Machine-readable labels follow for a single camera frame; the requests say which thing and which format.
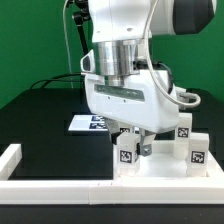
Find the green background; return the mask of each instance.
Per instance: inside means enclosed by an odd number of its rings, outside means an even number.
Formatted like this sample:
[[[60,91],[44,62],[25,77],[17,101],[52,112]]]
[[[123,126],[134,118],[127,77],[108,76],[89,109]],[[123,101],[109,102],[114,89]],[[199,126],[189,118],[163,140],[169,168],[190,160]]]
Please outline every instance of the green background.
[[[32,83],[68,73],[62,8],[64,0],[2,1],[0,7],[0,107]],[[82,56],[76,27],[67,10],[73,72]],[[224,102],[224,1],[215,19],[198,35],[153,38],[153,58],[169,65],[181,87],[208,90]],[[85,25],[91,45],[91,24]],[[53,87],[70,87],[54,84]]]

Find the white block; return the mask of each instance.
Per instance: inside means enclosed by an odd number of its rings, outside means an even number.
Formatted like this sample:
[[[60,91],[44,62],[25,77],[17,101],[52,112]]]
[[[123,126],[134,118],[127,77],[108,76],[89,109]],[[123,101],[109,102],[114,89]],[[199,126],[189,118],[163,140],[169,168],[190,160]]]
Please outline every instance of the white block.
[[[173,148],[173,157],[179,160],[185,160],[188,156],[189,143],[181,143],[179,141],[175,141]]]
[[[7,180],[22,158],[20,144],[11,144],[0,157],[0,180]]]
[[[137,155],[139,135],[123,132],[117,139],[118,175],[134,176],[140,168]]]
[[[208,148],[208,134],[191,133],[187,159],[187,176],[206,176]]]
[[[189,142],[189,137],[192,128],[192,114],[180,113],[179,123],[175,129],[175,141]]]
[[[186,172],[187,177],[206,177],[207,168],[206,167],[188,167]]]

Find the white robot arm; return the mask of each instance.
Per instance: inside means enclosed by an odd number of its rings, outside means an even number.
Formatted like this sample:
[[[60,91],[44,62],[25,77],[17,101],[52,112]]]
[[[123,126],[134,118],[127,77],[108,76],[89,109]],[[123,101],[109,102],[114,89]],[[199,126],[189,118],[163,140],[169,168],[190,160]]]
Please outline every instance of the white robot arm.
[[[178,106],[196,106],[200,98],[185,95],[195,98],[194,104],[177,100],[168,73],[152,67],[148,37],[200,32],[214,17],[216,0],[89,0],[88,4],[94,50],[81,60],[81,67],[90,110],[139,127],[143,136],[175,129]],[[139,66],[142,60],[146,69]]]

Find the black table surface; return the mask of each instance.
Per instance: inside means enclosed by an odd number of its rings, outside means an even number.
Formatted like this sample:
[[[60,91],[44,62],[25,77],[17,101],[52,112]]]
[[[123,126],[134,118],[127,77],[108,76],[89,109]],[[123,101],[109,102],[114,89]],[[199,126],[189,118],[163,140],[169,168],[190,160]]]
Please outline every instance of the black table surface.
[[[193,114],[193,131],[209,133],[224,165],[224,105],[208,92]],[[21,143],[23,159],[10,180],[113,178],[108,133],[69,132],[75,114],[89,114],[82,90],[27,90],[0,110],[0,148]],[[160,135],[165,139],[172,133]],[[0,223],[222,223],[223,205],[1,205]]]

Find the cable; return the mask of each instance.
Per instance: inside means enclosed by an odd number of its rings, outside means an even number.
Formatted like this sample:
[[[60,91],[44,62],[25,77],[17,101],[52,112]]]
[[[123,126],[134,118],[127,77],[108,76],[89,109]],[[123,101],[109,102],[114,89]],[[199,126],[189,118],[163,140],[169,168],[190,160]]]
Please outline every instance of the cable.
[[[66,0],[63,7],[63,25],[64,25],[65,44],[66,44],[67,55],[68,55],[69,73],[72,74],[71,52],[70,52],[69,42],[68,42],[68,32],[67,32],[66,15],[65,15],[65,10],[66,10],[66,6],[68,2],[69,0]],[[72,77],[71,77],[71,87],[74,88]]]
[[[61,78],[75,77],[75,76],[81,77],[81,73],[57,75],[57,76],[52,77],[51,79],[61,79]],[[50,84],[52,82],[51,79],[49,81],[46,81],[40,88],[44,89],[48,84]]]
[[[33,87],[41,82],[71,82],[71,80],[61,80],[61,79],[43,79],[43,80],[39,80],[35,83],[33,83],[31,86],[30,86],[30,89],[33,89]],[[78,83],[83,83],[84,81],[75,81],[75,80],[72,80],[72,82],[78,82]]]
[[[168,100],[170,100],[172,103],[177,104],[179,106],[187,107],[187,108],[196,107],[201,102],[201,98],[197,94],[192,94],[192,93],[179,93],[179,96],[180,97],[184,97],[184,98],[188,98],[188,99],[194,99],[195,102],[193,102],[193,103],[184,103],[184,102],[181,102],[181,101],[178,101],[178,100],[172,98],[166,92],[166,90],[160,85],[160,83],[159,83],[159,81],[158,81],[158,79],[157,79],[157,77],[155,75],[156,72],[154,72],[154,70],[153,70],[152,62],[151,62],[150,55],[149,55],[149,42],[148,42],[148,39],[149,39],[149,28],[150,28],[150,25],[151,25],[152,16],[153,16],[153,14],[155,12],[155,9],[156,9],[156,6],[157,6],[158,2],[159,2],[159,0],[156,0],[155,1],[155,4],[152,7],[151,13],[149,13],[149,16],[148,16],[148,19],[147,19],[147,23],[146,23],[146,27],[145,27],[145,33],[144,33],[145,54],[146,54],[146,60],[147,60],[147,64],[148,64],[148,67],[149,67],[149,71],[150,71],[151,77],[152,77],[155,85],[159,89],[159,91]]]

